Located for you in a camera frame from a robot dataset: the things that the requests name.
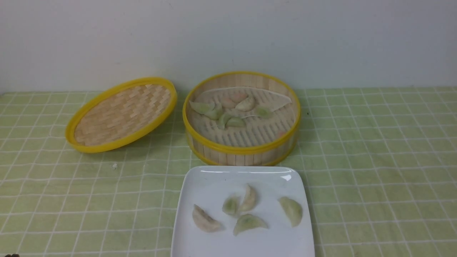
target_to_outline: white wall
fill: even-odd
[[[457,85],[457,0],[0,0],[0,87],[178,88],[255,70],[295,88]]]

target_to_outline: white dumpling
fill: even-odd
[[[233,229],[233,235],[236,236],[243,231],[255,228],[268,229],[268,226],[261,218],[252,214],[244,214],[236,221],[235,228]]]
[[[231,196],[224,201],[222,211],[230,216],[235,216],[238,208],[238,197]]]
[[[239,207],[240,212],[246,212],[254,209],[255,203],[257,201],[257,192],[250,185],[246,186],[246,194],[244,196],[243,202]]]
[[[222,224],[219,221],[211,218],[196,204],[194,204],[192,218],[194,219],[195,225],[204,232],[216,232],[222,227]]]
[[[246,99],[241,101],[239,104],[235,106],[236,110],[248,112],[255,107],[255,99],[251,96],[248,96]]]
[[[303,217],[303,208],[295,200],[292,200],[288,197],[279,198],[279,203],[281,204],[282,209],[286,213],[286,216],[289,218],[289,221],[292,227],[296,227],[300,224]]]

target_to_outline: green dumpling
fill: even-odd
[[[244,214],[236,221],[235,228],[233,229],[233,235],[236,236],[243,231],[255,228],[268,229],[268,226],[261,218],[252,214]]]
[[[231,196],[227,198],[222,206],[222,211],[230,216],[235,216],[238,210],[238,197]]]
[[[279,204],[281,204],[282,209],[286,213],[286,216],[289,218],[292,227],[298,226],[303,217],[302,206],[288,197],[279,198]]]

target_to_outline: bamboo steamer basket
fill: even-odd
[[[258,104],[277,102],[275,99],[288,102],[278,106],[271,118],[247,117],[244,128],[225,130],[190,107],[189,102],[220,102],[237,92],[253,96]],[[187,96],[182,115],[190,149],[207,164],[273,166],[284,160],[297,142],[300,102],[294,91],[277,78],[236,71],[213,76],[197,85]]]

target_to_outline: square plate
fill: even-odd
[[[233,235],[236,218],[222,211],[233,194],[243,200],[246,184],[258,193],[256,207],[248,212],[262,218],[269,229],[256,228]],[[287,196],[303,208],[301,223],[292,228],[278,199]],[[192,218],[194,204],[220,221],[224,229],[206,233]],[[176,211],[171,257],[314,257],[308,202],[299,174],[286,167],[199,166],[188,171]]]

